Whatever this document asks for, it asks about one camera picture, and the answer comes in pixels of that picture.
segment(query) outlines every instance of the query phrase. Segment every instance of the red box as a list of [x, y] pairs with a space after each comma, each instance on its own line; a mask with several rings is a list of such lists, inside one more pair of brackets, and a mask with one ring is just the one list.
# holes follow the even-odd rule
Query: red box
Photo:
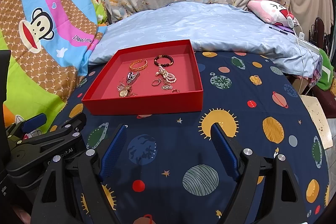
[[[168, 72], [176, 76], [173, 89], [162, 90], [162, 83], [152, 86], [158, 79], [155, 73], [158, 66], [154, 58], [158, 55], [170, 55], [174, 59]], [[132, 85], [136, 96], [119, 97], [117, 86], [126, 79], [129, 65], [137, 59], [146, 59], [148, 66], [140, 71], [140, 76]], [[168, 63], [163, 58], [158, 62]], [[203, 87], [196, 58], [190, 40], [161, 42], [118, 50], [94, 80], [82, 102], [93, 115], [146, 115], [161, 113], [179, 113], [201, 111], [203, 106]]]

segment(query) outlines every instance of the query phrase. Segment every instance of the pearl tassel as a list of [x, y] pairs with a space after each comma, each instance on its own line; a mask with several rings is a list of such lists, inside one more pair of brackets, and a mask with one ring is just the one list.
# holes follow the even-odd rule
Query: pearl tassel
[[176, 77], [174, 74], [167, 72], [162, 66], [159, 66], [159, 71], [155, 74], [156, 76], [162, 75], [163, 78], [167, 81], [167, 83], [175, 83]]

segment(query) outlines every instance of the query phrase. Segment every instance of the dark bead bracelet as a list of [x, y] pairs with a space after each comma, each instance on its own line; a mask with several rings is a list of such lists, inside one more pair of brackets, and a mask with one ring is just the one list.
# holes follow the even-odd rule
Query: dark bead bracelet
[[[170, 60], [170, 63], [160, 64], [160, 63], [157, 62], [157, 60], [159, 58], [168, 58]], [[172, 64], [174, 64], [174, 59], [171, 56], [169, 56], [169, 55], [158, 55], [157, 57], [154, 58], [154, 65], [156, 65], [156, 66], [169, 67]]]

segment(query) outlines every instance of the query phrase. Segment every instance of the gold bracelet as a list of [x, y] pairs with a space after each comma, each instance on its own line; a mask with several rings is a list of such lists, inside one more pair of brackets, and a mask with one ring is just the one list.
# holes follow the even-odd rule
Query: gold bracelet
[[129, 65], [129, 69], [130, 69], [131, 71], [141, 71], [141, 70], [147, 68], [147, 60], [144, 59], [144, 61], [146, 62], [145, 65], [143, 65], [143, 66], [141, 66], [141, 67], [138, 67], [138, 68], [133, 68], [133, 66], [134, 66], [136, 63], [140, 63], [140, 62], [142, 62], [142, 59], [138, 59], [138, 60], [133, 61], [133, 62]]

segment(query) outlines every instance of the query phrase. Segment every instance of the pink stuffed toy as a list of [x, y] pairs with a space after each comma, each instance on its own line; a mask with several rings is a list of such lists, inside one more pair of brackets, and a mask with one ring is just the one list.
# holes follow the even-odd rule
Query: pink stuffed toy
[[288, 12], [288, 10], [271, 0], [250, 0], [247, 4], [249, 8], [257, 17], [263, 22], [279, 25], [290, 28], [287, 22], [287, 17], [290, 16], [293, 22], [298, 24], [294, 15]]

